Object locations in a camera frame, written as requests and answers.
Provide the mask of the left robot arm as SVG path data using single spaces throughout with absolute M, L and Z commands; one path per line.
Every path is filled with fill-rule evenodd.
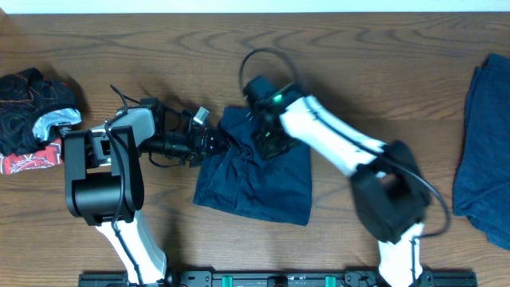
M 94 226 L 112 244 L 124 273 L 83 273 L 80 286 L 179 286 L 143 216 L 139 157 L 163 155 L 178 165 L 199 166 L 227 151 L 228 141 L 206 124 L 208 110 L 184 110 L 167 129 L 170 109 L 156 98 L 124 105 L 105 124 L 70 132 L 63 140 L 65 201 L 69 212 Z

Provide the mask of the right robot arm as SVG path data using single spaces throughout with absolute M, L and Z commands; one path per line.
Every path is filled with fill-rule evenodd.
M 242 94 L 261 125 L 253 139 L 262 157 L 301 142 L 333 164 L 348 177 L 355 212 L 378 241 L 380 277 L 389 286 L 415 286 L 423 272 L 419 238 L 431 196 L 409 147 L 364 135 L 296 83 L 277 88 L 256 77 Z

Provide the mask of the navy blue shorts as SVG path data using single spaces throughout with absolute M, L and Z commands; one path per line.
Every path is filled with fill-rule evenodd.
M 203 160 L 193 203 L 247 218 L 306 226 L 312 210 L 311 148 L 300 143 L 263 160 L 251 138 L 257 128 L 247 108 L 223 110 L 218 129 L 230 148 Z

